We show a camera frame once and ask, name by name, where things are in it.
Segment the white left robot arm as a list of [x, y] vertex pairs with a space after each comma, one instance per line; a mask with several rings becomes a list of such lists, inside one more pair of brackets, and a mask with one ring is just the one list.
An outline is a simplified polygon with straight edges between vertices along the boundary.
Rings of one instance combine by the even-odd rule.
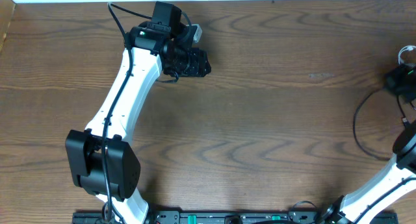
[[71, 130], [65, 148], [74, 185], [102, 200], [102, 221], [144, 223], [149, 204], [137, 189], [140, 162], [131, 148], [135, 125], [149, 90], [162, 73], [173, 81], [204, 77], [211, 67], [199, 42], [202, 28], [180, 25], [133, 27], [116, 79], [85, 130]]

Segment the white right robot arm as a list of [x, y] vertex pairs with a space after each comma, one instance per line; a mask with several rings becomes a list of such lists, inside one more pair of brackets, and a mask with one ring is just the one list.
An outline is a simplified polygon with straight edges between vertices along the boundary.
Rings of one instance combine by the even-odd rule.
[[386, 166], [358, 190], [341, 196], [317, 223], [370, 223], [382, 210], [415, 190], [415, 123], [405, 124]]

